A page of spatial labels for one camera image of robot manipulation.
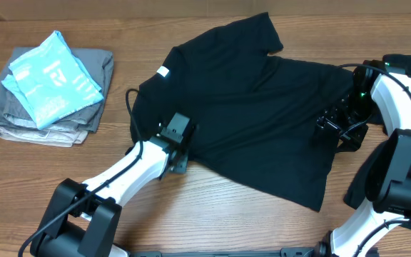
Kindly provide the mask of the black t-shirt with label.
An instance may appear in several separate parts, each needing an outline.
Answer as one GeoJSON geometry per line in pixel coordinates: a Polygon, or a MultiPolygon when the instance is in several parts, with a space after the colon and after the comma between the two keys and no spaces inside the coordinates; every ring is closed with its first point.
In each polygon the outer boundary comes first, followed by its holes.
{"type": "Polygon", "coordinates": [[[237,183],[321,209],[338,137],[317,125],[352,89],[352,73],[284,59],[267,13],[211,29],[171,49],[139,87],[132,139],[174,114],[195,125],[188,157],[237,183]]]}

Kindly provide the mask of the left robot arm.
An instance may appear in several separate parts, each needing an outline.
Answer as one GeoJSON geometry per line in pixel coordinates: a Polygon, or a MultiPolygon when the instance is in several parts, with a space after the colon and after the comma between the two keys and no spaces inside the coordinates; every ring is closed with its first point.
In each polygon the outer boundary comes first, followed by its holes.
{"type": "Polygon", "coordinates": [[[26,242],[32,256],[127,256],[114,243],[122,208],[148,182],[184,173],[185,143],[152,137],[82,183],[69,178],[55,189],[38,230],[26,242]]]}

